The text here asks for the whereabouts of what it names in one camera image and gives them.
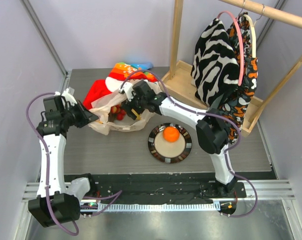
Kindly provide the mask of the fake orange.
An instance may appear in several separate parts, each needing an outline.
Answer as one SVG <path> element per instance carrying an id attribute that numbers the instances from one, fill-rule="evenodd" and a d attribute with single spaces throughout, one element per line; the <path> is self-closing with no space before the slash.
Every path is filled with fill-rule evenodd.
<path id="1" fill-rule="evenodd" d="M 169 126 L 163 130 L 163 138 L 169 143 L 176 142 L 179 139 L 179 137 L 180 137 L 180 132 L 175 127 Z"/>

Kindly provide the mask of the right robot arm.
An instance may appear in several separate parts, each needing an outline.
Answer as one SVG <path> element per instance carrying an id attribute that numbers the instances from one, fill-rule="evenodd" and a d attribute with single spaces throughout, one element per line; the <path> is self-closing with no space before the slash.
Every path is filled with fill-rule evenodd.
<path id="1" fill-rule="evenodd" d="M 210 155 L 213 163 L 217 193 L 224 198 L 234 193 L 237 179 L 227 152 L 229 125 L 216 109 L 206 111 L 191 107 L 171 97 L 167 90 L 156 93 L 151 83 L 144 80 L 134 84 L 127 81 L 120 85 L 118 92 L 126 96 L 123 107 L 132 119 L 148 110 L 195 129 L 199 146 Z"/>

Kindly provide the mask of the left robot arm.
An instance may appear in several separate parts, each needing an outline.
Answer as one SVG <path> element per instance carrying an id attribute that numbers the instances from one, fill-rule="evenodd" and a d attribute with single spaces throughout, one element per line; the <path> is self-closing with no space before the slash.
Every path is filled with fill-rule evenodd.
<path id="1" fill-rule="evenodd" d="M 44 93 L 44 111 L 38 126 L 31 125 L 40 140 L 41 175 L 36 198 L 28 202 L 28 210 L 45 228 L 62 227 L 80 217 L 80 201 L 97 196 L 91 174 L 76 176 L 66 186 L 64 152 L 70 127 L 82 128 L 98 120 L 70 93 Z"/>

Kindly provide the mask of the translucent plastic bag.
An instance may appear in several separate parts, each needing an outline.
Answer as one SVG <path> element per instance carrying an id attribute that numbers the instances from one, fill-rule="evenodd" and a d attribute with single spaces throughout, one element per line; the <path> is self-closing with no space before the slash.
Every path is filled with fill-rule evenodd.
<path id="1" fill-rule="evenodd" d="M 94 101 L 90 112 L 98 116 L 99 119 L 89 123 L 89 127 L 103 135 L 108 135 L 110 131 L 133 132 L 142 130 L 155 114 L 147 109 L 142 113 L 137 113 L 134 110 L 134 118 L 131 118 L 123 109 L 125 101 L 130 104 L 133 102 L 133 87 L 141 82 L 141 80 L 128 81 L 113 93 Z"/>

